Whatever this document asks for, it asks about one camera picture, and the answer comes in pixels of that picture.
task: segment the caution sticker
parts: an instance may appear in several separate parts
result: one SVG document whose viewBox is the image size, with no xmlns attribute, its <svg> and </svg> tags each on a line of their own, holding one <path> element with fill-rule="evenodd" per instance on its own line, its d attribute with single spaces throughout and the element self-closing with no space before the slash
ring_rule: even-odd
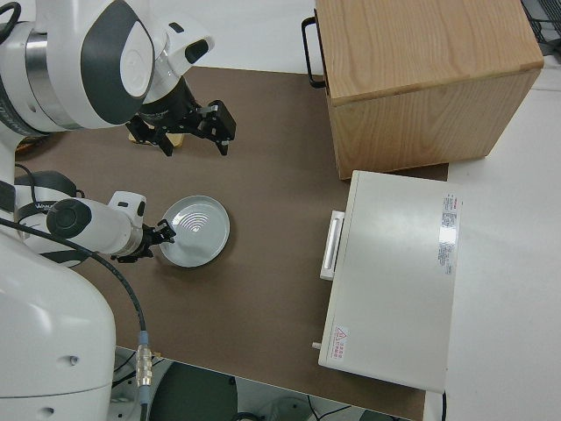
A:
<svg viewBox="0 0 561 421">
<path fill-rule="evenodd" d="M 458 206 L 458 198 L 453 194 L 444 198 L 440 235 L 438 236 L 438 263 L 447 275 L 451 275 L 454 271 L 456 260 Z"/>
<path fill-rule="evenodd" d="M 331 334 L 331 354 L 332 360 L 343 361 L 344 350 L 346 348 L 347 339 L 349 338 L 349 329 L 343 326 L 333 326 Z"/>
</svg>

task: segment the wooden cabinet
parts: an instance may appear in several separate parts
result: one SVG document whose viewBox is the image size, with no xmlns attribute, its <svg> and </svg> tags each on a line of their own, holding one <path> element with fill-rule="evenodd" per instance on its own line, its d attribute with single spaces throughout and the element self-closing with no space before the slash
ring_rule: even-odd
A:
<svg viewBox="0 0 561 421">
<path fill-rule="evenodd" d="M 519 0 L 316 0 L 341 179 L 489 154 L 543 65 Z"/>
</svg>

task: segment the gray plate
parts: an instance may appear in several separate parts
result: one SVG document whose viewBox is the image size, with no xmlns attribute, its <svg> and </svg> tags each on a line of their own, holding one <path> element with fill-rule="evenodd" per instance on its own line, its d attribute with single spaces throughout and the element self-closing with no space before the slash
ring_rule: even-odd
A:
<svg viewBox="0 0 561 421">
<path fill-rule="evenodd" d="M 164 218 L 177 235 L 174 243 L 162 243 L 160 249 L 169 261 L 185 268 L 217 257 L 230 234 L 228 213 L 212 197 L 185 197 L 169 208 Z"/>
</svg>

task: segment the metal connector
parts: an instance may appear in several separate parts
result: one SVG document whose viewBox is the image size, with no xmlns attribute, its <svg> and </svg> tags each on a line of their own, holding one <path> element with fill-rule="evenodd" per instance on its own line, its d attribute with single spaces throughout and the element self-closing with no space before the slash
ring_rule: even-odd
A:
<svg viewBox="0 0 561 421">
<path fill-rule="evenodd" d="M 139 345 L 137 351 L 137 386 L 152 384 L 152 352 L 148 345 Z"/>
</svg>

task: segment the brown tabletop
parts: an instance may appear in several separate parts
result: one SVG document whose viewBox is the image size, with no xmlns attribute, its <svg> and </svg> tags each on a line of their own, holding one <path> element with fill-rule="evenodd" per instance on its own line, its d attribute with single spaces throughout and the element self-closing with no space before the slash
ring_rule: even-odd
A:
<svg viewBox="0 0 561 421">
<path fill-rule="evenodd" d="M 87 197 L 116 190 L 147 197 L 154 225 L 175 201 L 212 196 L 230 215 L 222 253 L 200 268 L 155 258 L 118 265 L 163 356 L 230 375 L 399 417 L 423 417 L 424 392 L 320 367 L 330 283 L 319 279 L 331 210 L 344 211 L 349 183 L 337 178 L 325 96 L 305 75 L 194 68 L 200 103 L 222 99 L 238 123 L 230 153 L 187 136 L 167 158 L 135 146 L 123 127 L 65 133 L 25 156 L 57 169 Z M 446 167 L 416 172 L 446 177 Z M 136 347 L 138 322 L 120 284 L 95 262 L 77 268 L 99 288 L 117 323 L 117 343 Z"/>
</svg>

